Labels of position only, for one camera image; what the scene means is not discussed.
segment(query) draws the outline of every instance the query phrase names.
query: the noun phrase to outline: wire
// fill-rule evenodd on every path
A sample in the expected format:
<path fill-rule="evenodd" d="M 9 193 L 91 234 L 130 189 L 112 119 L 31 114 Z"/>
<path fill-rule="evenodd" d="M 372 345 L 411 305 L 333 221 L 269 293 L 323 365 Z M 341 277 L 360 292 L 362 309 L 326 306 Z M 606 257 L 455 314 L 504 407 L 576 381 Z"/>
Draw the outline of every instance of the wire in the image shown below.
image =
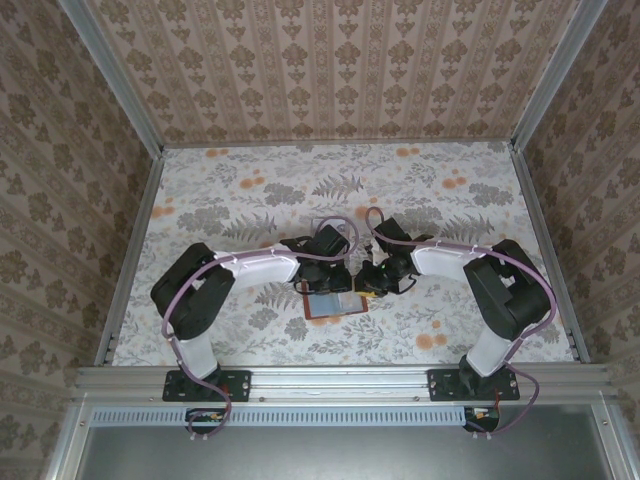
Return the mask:
<path fill-rule="evenodd" d="M 524 377 L 527 380 L 529 380 L 531 383 L 533 383 L 533 387 L 534 387 L 533 395 L 531 395 L 531 398 L 529 398 L 529 403 L 527 403 L 527 405 L 518 414 L 518 416 L 516 416 L 516 418 L 514 418 L 512 421 L 510 421 L 504 427 L 500 427 L 500 428 L 494 430 L 493 432 L 487 432 L 484 428 L 482 428 L 477 423 L 470 422 L 470 421 L 467 420 L 467 424 L 468 425 L 471 425 L 476 430 L 479 430 L 478 433 L 483 434 L 487 438 L 491 438 L 492 435 L 498 435 L 500 433 L 508 432 L 513 427 L 515 427 L 518 423 L 520 423 L 522 421 L 522 419 L 527 415 L 527 413 L 529 413 L 529 411 L 533 407 L 533 404 L 536 403 L 536 400 L 538 399 L 538 395 L 540 395 L 540 383 L 538 383 L 538 381 L 534 377 L 532 377 L 528 373 L 524 373 L 523 371 L 518 370 L 516 367 L 514 367 L 510 363 L 506 364 L 506 367 L 509 370 L 511 370 L 513 373 L 515 373 L 516 375 L 520 375 L 521 377 Z"/>
<path fill-rule="evenodd" d="M 298 285 L 302 285 L 302 282 L 296 282 L 293 284 L 293 289 L 296 291 L 296 293 L 299 293 L 300 295 L 316 295 L 316 292 L 308 292 L 306 290 L 298 290 Z"/>
<path fill-rule="evenodd" d="M 520 345 L 522 345 L 522 342 L 524 341 L 525 338 L 533 335 L 534 333 L 539 332 L 540 330 L 542 330 L 543 328 L 547 327 L 555 318 L 556 313 L 558 311 L 558 304 L 556 302 L 556 297 L 553 294 L 553 290 L 551 289 L 551 286 L 549 285 L 549 283 L 544 279 L 544 277 L 542 277 L 542 275 L 540 275 L 538 272 L 536 272 L 534 269 L 528 267 L 527 265 L 525 265 L 524 263 L 516 260 L 515 258 L 511 258 L 508 255 L 504 255 L 502 253 L 499 252 L 494 252 L 491 249 L 488 248 L 484 248 L 484 247 L 478 247 L 478 246 L 473 246 L 470 247 L 468 245 L 459 245 L 457 243 L 449 243 L 449 242 L 443 242 L 441 240 L 426 240 L 423 242 L 404 242 L 404 241 L 400 241 L 400 240 L 394 240 L 392 238 L 389 237 L 385 237 L 384 235 L 378 233 L 373 226 L 371 225 L 371 221 L 369 220 L 369 216 L 371 215 L 371 212 L 375 211 L 379 216 L 380 216 L 380 221 L 384 222 L 384 214 L 382 213 L 382 210 L 378 207 L 369 207 L 369 209 L 367 209 L 367 212 L 365 213 L 365 217 L 364 217 L 364 221 L 367 224 L 367 228 L 371 231 L 371 233 L 387 242 L 387 243 L 393 243 L 396 245 L 406 245 L 406 246 L 434 246 L 434 247 L 444 247 L 444 248 L 450 248 L 453 250 L 460 250 L 463 252 L 474 252 L 474 253 L 479 253 L 479 254 L 485 254 L 485 255 L 490 255 L 492 257 L 498 258 L 506 263 L 510 263 L 511 265 L 519 268 L 520 270 L 524 271 L 525 273 L 528 273 L 531 277 L 533 277 L 534 280 L 536 280 L 540 286 L 542 287 L 542 289 L 544 290 L 544 292 L 547 294 L 547 297 L 549 297 L 549 305 L 550 305 L 550 310 L 549 310 L 549 315 L 547 316 L 547 318 L 544 319 L 544 321 L 542 321 L 541 323 L 539 323 L 537 326 L 530 328 L 529 330 L 524 331 L 522 334 L 520 334 L 520 336 L 513 342 L 513 344 L 511 345 L 511 348 L 509 349 L 509 351 L 507 352 L 507 355 L 504 358 L 504 365 L 511 370 L 512 372 L 514 372 L 516 375 L 520 375 L 522 377 L 525 377 L 527 379 L 529 379 L 531 382 L 533 382 L 534 386 L 535 386 L 535 391 L 533 393 L 533 395 L 531 396 L 531 399 L 529 400 L 529 403 L 527 404 L 527 406 L 524 408 L 524 410 L 522 412 L 520 412 L 520 414 L 510 423 L 508 423 L 507 425 L 505 425 L 502 428 L 499 428 L 497 430 L 495 430 L 494 432 L 492 432 L 491 434 L 497 434 L 497 433 L 503 433 L 506 432 L 508 430 L 510 430 L 511 428 L 513 428 L 517 423 L 519 423 L 522 418 L 524 418 L 524 416 L 529 412 L 529 410 L 531 410 L 531 407 L 533 407 L 533 404 L 535 403 L 535 401 L 538 398 L 538 395 L 540 393 L 540 384 L 538 383 L 538 381 L 533 378 L 531 375 L 521 372 L 520 370 L 516 369 L 513 365 L 511 365 L 510 363 L 508 363 L 508 361 L 513 357 L 513 355 L 516 353 L 516 351 L 518 350 L 518 348 L 520 348 Z M 467 422 L 469 425 L 471 425 L 474 428 L 479 429 L 481 432 L 484 430 L 483 428 L 479 427 L 478 425 L 474 424 L 473 422 Z"/>
<path fill-rule="evenodd" d="M 189 422 L 187 423 L 187 430 L 189 431 L 189 433 L 191 434 L 191 440 L 194 440 L 198 435 L 202 436 L 203 440 L 207 440 L 209 438 L 209 435 L 215 435 L 216 433 L 218 433 L 222 427 L 221 424 L 218 424 L 211 432 L 209 433 L 203 433 L 203 434 L 199 434 L 193 431 L 193 421 L 196 418 L 200 418 L 200 417 L 204 417 L 206 415 L 211 415 L 212 412 L 208 411 L 208 410 L 202 410 L 199 412 L 192 412 L 191 416 L 189 417 Z"/>
<path fill-rule="evenodd" d="M 339 261 L 339 260 L 344 260 L 345 258 L 347 258 L 349 255 L 351 255 L 353 252 L 355 252 L 356 248 L 358 247 L 358 243 L 360 241 L 360 234 L 358 232 L 358 227 L 356 226 L 356 224 L 348 217 L 343 217 L 343 216 L 339 216 L 339 215 L 335 215 L 335 216 L 331 216 L 331 217 L 327 217 L 325 219 L 322 220 L 322 222 L 320 223 L 320 225 L 323 225 L 327 220 L 332 220 L 332 219 L 339 219 L 339 220 L 343 220 L 346 223 L 348 223 L 351 228 L 353 228 L 354 234 L 355 234 L 355 239 L 353 241 L 353 245 L 351 245 L 351 248 L 349 248 L 349 250 L 347 250 L 345 253 L 341 253 L 340 255 L 336 255 L 335 257 L 323 257 L 321 255 L 313 255 L 310 253 L 299 253 L 299 252 L 292 252 L 291 250 L 276 250 L 273 249 L 270 251 L 271 255 L 280 255 L 280 256 L 285 256 L 285 257 L 294 257 L 294 258 L 309 258 L 311 260 L 322 260 L 325 262 L 334 262 L 334 261 Z M 187 377 L 189 377 L 189 379 L 194 382 L 197 383 L 198 385 L 201 385 L 203 387 L 209 388 L 211 390 L 213 390 L 215 393 L 217 393 L 218 395 L 220 395 L 222 397 L 222 399 L 225 402 L 225 415 L 222 418 L 222 420 L 220 421 L 220 424 L 215 427 L 207 436 L 211 437 L 213 435 L 218 434 L 225 426 L 225 424 L 227 423 L 229 416 L 231 415 L 231 399 L 229 398 L 229 395 L 227 395 L 224 391 L 222 391 L 220 388 L 218 388 L 216 385 L 206 382 L 200 378 L 198 378 L 187 366 L 187 364 L 184 362 L 184 359 L 182 357 L 182 354 L 180 353 L 180 349 L 178 347 L 178 338 L 175 336 L 175 334 L 173 332 L 169 332 L 169 319 L 171 318 L 171 315 L 173 315 L 173 311 L 175 310 L 176 306 L 178 305 L 178 302 L 182 299 L 182 297 L 184 296 L 184 294 L 187 292 L 187 290 L 193 285 L 193 283 L 199 279 L 202 275 L 204 275 L 205 273 L 207 273 L 209 270 L 211 270 L 212 268 L 217 267 L 218 265 L 222 264 L 222 263 L 227 263 L 227 262 L 235 262 L 237 260 L 243 260 L 245 258 L 252 258 L 252 257 L 260 257 L 260 256 L 264 256 L 265 255 L 265 250 L 254 250 L 251 252 L 242 252 L 242 253 L 236 253 L 233 255 L 228 255 L 226 257 L 221 257 L 221 258 L 216 258 L 215 260 L 212 260 L 211 262 L 203 265 L 202 267 L 200 267 L 193 275 L 191 275 L 187 281 L 180 287 L 180 289 L 178 290 L 178 292 L 176 293 L 176 295 L 173 297 L 173 299 L 171 300 L 171 302 L 169 303 L 169 306 L 167 307 L 167 310 L 164 314 L 164 317 L 162 319 L 162 326 L 160 327 L 160 333 L 162 334 L 162 336 L 164 338 L 166 338 L 169 341 L 169 344 L 171 345 L 171 348 L 173 349 L 173 352 L 176 355 L 176 358 L 178 359 L 178 365 L 180 366 L 180 368 L 182 368 L 182 370 L 184 371 L 185 375 L 187 375 Z M 192 436 L 197 436 L 197 434 L 195 432 L 193 432 L 193 430 L 190 431 Z"/>

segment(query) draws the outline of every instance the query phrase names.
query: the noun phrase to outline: aluminum frame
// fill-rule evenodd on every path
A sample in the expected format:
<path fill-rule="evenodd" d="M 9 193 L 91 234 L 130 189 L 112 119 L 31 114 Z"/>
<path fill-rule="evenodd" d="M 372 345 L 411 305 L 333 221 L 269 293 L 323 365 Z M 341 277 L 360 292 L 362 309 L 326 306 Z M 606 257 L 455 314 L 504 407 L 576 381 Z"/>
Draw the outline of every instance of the aluminum frame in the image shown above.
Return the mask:
<path fill-rule="evenodd" d="M 638 479 L 638 456 L 618 405 L 605 398 L 591 407 L 598 434 L 615 480 Z"/>
<path fill-rule="evenodd" d="M 104 325 L 104 330 L 102 331 L 102 337 L 100 338 L 100 345 L 98 346 L 98 351 L 96 352 L 96 357 L 93 362 L 94 365 L 100 366 L 107 362 L 107 355 L 111 350 L 112 340 L 114 340 L 117 337 L 118 332 L 120 332 L 120 327 L 122 326 L 124 315 L 127 310 L 129 295 L 131 295 L 131 288 L 133 287 L 138 262 L 140 260 L 140 254 L 142 253 L 144 237 L 147 234 L 147 227 L 149 226 L 153 203 L 156 199 L 156 193 L 160 186 L 160 180 L 162 179 L 163 168 L 163 158 L 159 158 L 151 165 L 144 194 L 140 201 L 138 215 L 136 216 L 136 221 L 133 224 L 131 238 L 129 239 L 129 245 L 127 246 L 127 253 L 125 254 L 124 261 L 122 263 L 122 270 L 118 277 L 118 283 L 116 284 L 113 299 L 111 300 L 111 306 L 109 307 L 109 313 L 107 314 L 107 320 Z"/>
<path fill-rule="evenodd" d="M 533 225 L 533 231 L 536 234 L 538 245 L 540 246 L 540 252 L 542 259 L 547 267 L 547 274 L 549 275 L 549 281 L 551 287 L 556 295 L 556 301 L 558 303 L 558 311 L 560 316 L 565 322 L 568 330 L 569 341 L 573 340 L 573 345 L 578 353 L 578 357 L 582 362 L 590 362 L 589 352 L 587 345 L 582 336 L 580 325 L 578 324 L 578 318 L 576 317 L 571 298 L 569 297 L 569 290 L 567 290 L 567 284 L 562 276 L 562 270 L 560 269 L 560 263 L 556 251 L 553 248 L 551 242 L 551 235 L 547 228 L 547 223 L 544 220 L 544 214 L 542 213 L 542 207 L 540 207 L 540 201 L 536 195 L 536 189 L 529 173 L 529 167 L 524 157 L 524 153 L 520 149 L 516 149 L 513 145 L 509 145 L 509 153 L 511 154 L 511 161 L 516 171 L 516 176 L 520 182 L 520 188 L 522 196 L 524 197 L 527 210 L 529 211 L 529 217 L 531 218 L 531 224 Z"/>
<path fill-rule="evenodd" d="M 162 153 L 161 136 L 129 83 L 124 73 L 126 69 L 121 68 L 116 56 L 104 38 L 98 22 L 89 10 L 87 2 L 84 0 L 60 0 L 60 4 L 78 31 L 89 53 L 91 53 L 91 57 L 100 68 L 111 91 L 113 91 L 127 117 L 129 117 L 129 121 L 149 155 L 153 160 L 157 160 Z"/>
<path fill-rule="evenodd" d="M 542 404 L 592 404 L 602 395 L 612 398 L 607 367 L 577 362 L 521 363 L 518 368 L 533 375 L 541 387 Z M 432 403 L 427 370 L 456 365 L 326 366 L 326 367 L 233 367 L 252 372 L 250 404 L 309 407 L 314 405 L 394 406 Z M 72 405 L 149 406 L 162 401 L 165 375 L 177 367 L 103 367 L 80 369 Z M 533 385 L 520 381 L 524 405 Z M 435 405 L 491 405 L 489 402 L 436 402 Z M 189 403 L 194 407 L 211 402 Z"/>
<path fill-rule="evenodd" d="M 607 0 L 586 0 L 576 8 L 513 131 L 512 140 L 518 148 L 524 149 L 531 139 L 606 4 Z"/>

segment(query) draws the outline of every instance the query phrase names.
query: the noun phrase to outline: floral table surface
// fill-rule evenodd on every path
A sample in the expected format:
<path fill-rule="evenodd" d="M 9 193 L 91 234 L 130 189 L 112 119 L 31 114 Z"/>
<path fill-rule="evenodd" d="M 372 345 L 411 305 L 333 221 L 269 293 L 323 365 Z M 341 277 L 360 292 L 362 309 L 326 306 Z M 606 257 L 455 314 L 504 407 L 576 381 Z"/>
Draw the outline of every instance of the floral table surface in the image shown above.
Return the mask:
<path fill-rule="evenodd" d="M 171 365 L 149 292 L 192 243 L 243 251 L 308 234 L 313 219 L 347 215 L 363 241 L 364 212 L 393 216 L 412 236 L 492 245 L 512 238 L 544 270 L 506 143 L 359 144 L 168 150 L 114 365 Z M 227 299 L 211 329 L 227 365 L 456 363 L 483 326 L 468 285 L 420 277 L 407 294 L 369 300 L 369 312 L 307 321 L 291 285 Z M 572 360 L 561 320 L 516 361 Z"/>

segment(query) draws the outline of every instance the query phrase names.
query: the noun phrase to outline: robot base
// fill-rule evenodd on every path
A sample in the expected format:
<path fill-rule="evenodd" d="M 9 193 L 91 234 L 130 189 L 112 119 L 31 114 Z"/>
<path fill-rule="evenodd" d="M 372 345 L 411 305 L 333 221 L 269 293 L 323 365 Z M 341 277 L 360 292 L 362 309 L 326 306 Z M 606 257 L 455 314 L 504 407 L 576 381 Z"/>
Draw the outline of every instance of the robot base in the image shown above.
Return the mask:
<path fill-rule="evenodd" d="M 249 370 L 222 370 L 215 384 L 226 392 L 232 402 L 248 402 L 251 392 Z M 162 390 L 165 402 L 222 402 L 220 395 L 209 388 L 194 383 L 182 370 L 167 372 Z"/>
<path fill-rule="evenodd" d="M 480 378 L 472 394 L 460 379 L 459 368 L 427 370 L 429 399 L 432 402 L 520 400 L 516 374 L 501 368 L 490 377 Z"/>

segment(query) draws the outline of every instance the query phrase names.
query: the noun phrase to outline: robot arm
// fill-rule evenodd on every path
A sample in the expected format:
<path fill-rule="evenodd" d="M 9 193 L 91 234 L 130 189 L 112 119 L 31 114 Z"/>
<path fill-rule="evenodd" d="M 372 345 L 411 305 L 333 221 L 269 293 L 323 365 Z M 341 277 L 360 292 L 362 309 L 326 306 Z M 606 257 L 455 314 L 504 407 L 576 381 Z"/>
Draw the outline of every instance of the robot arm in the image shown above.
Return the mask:
<path fill-rule="evenodd" d="M 393 218 L 380 223 L 376 232 L 391 240 L 411 242 Z M 383 296 L 401 293 L 399 283 L 412 275 L 441 275 L 468 282 L 475 296 L 485 327 L 475 345 L 460 363 L 461 378 L 468 390 L 477 390 L 479 377 L 499 370 L 514 342 L 547 314 L 551 305 L 542 286 L 520 269 L 473 249 L 440 246 L 423 235 L 413 241 L 431 239 L 433 246 L 397 245 L 376 238 L 371 248 L 373 261 L 363 262 L 355 280 L 356 291 Z M 535 272 L 537 269 L 513 240 L 503 240 L 493 251 L 511 257 Z"/>
<path fill-rule="evenodd" d="M 215 384 L 219 365 L 211 349 L 208 331 L 227 296 L 267 282 L 306 281 L 312 293 L 351 290 L 351 276 L 344 262 L 327 262 L 297 257 L 296 253 L 334 257 L 349 242 L 327 225 L 313 238 L 282 240 L 269 248 L 252 252 L 212 252 L 204 243 L 191 245 L 151 289 L 151 298 L 164 316 L 178 290 L 203 265 L 232 257 L 211 268 L 190 286 L 169 318 L 179 356 L 199 379 Z"/>

